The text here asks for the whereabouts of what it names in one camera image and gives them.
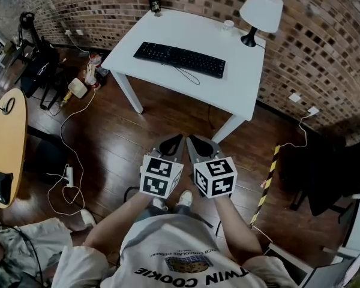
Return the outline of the person's right forearm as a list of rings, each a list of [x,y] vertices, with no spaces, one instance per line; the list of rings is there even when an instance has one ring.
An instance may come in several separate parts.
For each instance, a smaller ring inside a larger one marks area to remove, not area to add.
[[[244,221],[229,196],[214,198],[228,249],[240,265],[253,257],[262,256],[260,242]]]

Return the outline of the round wooden table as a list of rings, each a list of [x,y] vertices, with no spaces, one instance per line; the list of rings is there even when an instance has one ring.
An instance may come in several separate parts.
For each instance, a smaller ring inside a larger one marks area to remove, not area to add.
[[[0,172],[13,174],[10,202],[8,205],[0,203],[2,209],[14,202],[19,190],[28,128],[26,99],[21,90],[13,88],[5,93],[0,99],[0,107],[4,107],[11,97],[16,100],[11,113],[4,115],[0,111]]]

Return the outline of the white sneaker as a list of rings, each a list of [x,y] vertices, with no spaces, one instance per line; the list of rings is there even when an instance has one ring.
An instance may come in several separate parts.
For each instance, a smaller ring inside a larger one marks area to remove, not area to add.
[[[193,194],[190,190],[185,190],[179,197],[176,206],[190,207],[193,203]]]
[[[166,206],[165,204],[165,201],[163,199],[160,199],[160,198],[157,198],[155,197],[153,200],[152,200],[152,205],[164,212],[167,212],[168,211],[168,207]]]

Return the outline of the white power strip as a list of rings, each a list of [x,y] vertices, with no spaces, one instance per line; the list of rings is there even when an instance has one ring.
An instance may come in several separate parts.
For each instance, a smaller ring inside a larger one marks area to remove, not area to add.
[[[74,187],[74,174],[71,166],[66,167],[64,178],[67,181],[67,187]]]

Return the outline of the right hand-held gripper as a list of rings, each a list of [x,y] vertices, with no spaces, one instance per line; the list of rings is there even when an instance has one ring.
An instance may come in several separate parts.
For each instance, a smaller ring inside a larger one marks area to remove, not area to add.
[[[212,199],[232,194],[238,176],[232,157],[226,157],[216,142],[203,136],[189,135],[186,143],[193,182],[202,196]]]

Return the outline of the person's left forearm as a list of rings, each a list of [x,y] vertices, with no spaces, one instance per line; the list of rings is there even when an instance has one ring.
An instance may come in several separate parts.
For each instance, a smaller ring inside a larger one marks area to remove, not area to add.
[[[119,250],[133,223],[153,198],[148,194],[136,193],[117,210],[101,220],[90,231],[82,245],[94,248],[105,256]]]

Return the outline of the yellow black hazard tape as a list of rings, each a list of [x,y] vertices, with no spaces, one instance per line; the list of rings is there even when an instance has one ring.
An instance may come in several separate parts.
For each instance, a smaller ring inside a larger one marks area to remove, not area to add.
[[[277,165],[277,159],[278,159],[278,154],[279,154],[279,151],[280,151],[280,148],[281,148],[281,145],[277,145],[274,149],[274,155],[273,155],[273,158],[272,158],[272,163],[271,163],[271,166],[269,168],[269,173],[268,173],[268,177],[267,179],[265,180],[265,183],[263,185],[263,192],[262,192],[262,196],[259,200],[259,203],[257,205],[257,209],[256,209],[256,212],[254,213],[251,221],[250,221],[250,228],[252,229],[254,227],[254,224],[257,220],[257,217],[258,215],[260,214],[260,211],[262,209],[262,206],[266,200],[266,197],[267,197],[267,194],[268,194],[268,191],[269,191],[269,187],[271,185],[271,182],[272,182],[272,177],[274,175],[274,171],[275,171],[275,168],[276,168],[276,165]]]

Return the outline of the black keyboard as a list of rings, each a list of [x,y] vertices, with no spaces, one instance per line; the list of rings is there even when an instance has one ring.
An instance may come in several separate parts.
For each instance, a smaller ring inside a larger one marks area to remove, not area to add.
[[[143,42],[134,58],[170,65],[222,79],[226,62],[202,53],[178,47]]]

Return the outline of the black pouch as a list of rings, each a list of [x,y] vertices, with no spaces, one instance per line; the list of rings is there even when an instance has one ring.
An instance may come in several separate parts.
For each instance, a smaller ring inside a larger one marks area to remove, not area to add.
[[[0,172],[0,203],[8,205],[11,196],[12,173]]]

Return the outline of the black office chair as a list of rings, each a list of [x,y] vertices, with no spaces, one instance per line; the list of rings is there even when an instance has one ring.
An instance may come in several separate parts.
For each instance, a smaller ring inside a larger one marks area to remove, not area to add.
[[[31,98],[38,89],[43,89],[40,108],[49,110],[62,95],[64,89],[61,76],[64,75],[63,62],[59,52],[44,37],[39,37],[34,26],[35,14],[22,12],[19,17],[19,45],[10,62],[24,63],[25,67],[15,80],[25,97]]]

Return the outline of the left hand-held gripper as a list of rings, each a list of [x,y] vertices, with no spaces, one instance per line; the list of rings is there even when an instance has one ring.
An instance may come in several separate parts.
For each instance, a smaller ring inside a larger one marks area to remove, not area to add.
[[[170,196],[184,168],[184,144],[185,137],[181,133],[165,135],[154,143],[151,153],[144,155],[140,167],[141,193],[162,199]]]

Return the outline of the white shade table lamp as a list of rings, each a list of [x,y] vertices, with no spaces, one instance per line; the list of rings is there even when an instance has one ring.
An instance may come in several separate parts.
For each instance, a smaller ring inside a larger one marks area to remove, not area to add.
[[[279,29],[283,11],[282,0],[246,0],[240,8],[240,17],[247,22],[251,29],[241,41],[248,47],[255,47],[254,36],[258,30],[275,33]]]

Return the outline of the black desk lamp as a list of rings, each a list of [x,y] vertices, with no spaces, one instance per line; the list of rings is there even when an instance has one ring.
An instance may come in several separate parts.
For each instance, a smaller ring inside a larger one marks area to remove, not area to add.
[[[0,107],[0,111],[4,114],[4,115],[8,115],[11,113],[14,104],[15,104],[15,98],[11,97],[5,104],[4,107]]]

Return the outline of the white printed t-shirt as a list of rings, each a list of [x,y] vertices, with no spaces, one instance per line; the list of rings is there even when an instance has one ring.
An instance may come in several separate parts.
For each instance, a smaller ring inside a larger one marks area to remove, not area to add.
[[[276,257],[239,265],[223,255],[212,230],[186,215],[167,214],[133,224],[111,272],[104,254],[64,248],[52,288],[298,288]]]

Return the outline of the white table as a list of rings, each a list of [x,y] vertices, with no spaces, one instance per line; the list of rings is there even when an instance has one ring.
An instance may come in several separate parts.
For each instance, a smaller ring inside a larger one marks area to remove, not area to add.
[[[219,143],[243,122],[253,117],[265,55],[265,41],[247,47],[241,43],[244,32],[233,28],[222,32],[216,20],[181,11],[163,9],[160,17],[147,12],[114,47],[103,62],[137,113],[143,107],[128,77],[135,77],[195,98],[232,114],[212,138]],[[177,69],[134,58],[143,42],[192,50],[226,62],[224,74],[216,79],[197,73],[199,85],[190,82]]]

